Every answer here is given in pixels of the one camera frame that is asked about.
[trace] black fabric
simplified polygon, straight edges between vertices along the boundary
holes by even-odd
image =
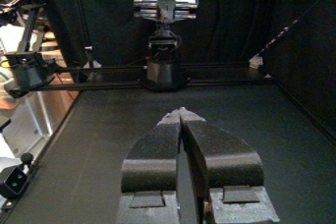
[[[69,66],[86,62],[84,46],[104,65],[124,65],[148,54],[154,22],[132,16],[132,0],[81,0],[89,41],[84,41],[76,0],[46,0],[46,13]],[[182,37],[184,63],[246,61],[272,35],[316,0],[200,0],[194,21],[173,25]],[[266,69],[325,126],[336,129],[334,0],[304,18],[266,55]]]
[[[316,0],[277,0],[272,34]],[[336,132],[336,0],[324,0],[266,54],[266,68],[300,104]]]
[[[122,65],[146,55],[154,22],[133,17],[132,0],[81,0],[94,59]],[[266,42],[274,0],[200,0],[194,21],[173,25],[184,62],[248,60]],[[85,63],[74,0],[46,0],[46,13],[66,62]]]

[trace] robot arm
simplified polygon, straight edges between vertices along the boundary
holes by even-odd
[[[162,24],[196,18],[197,0],[133,0],[134,16]]]
[[[133,0],[134,16],[160,24],[196,18],[197,0]]]
[[[17,10],[30,0],[13,0],[8,4],[0,4],[0,27],[12,24],[17,19]]]

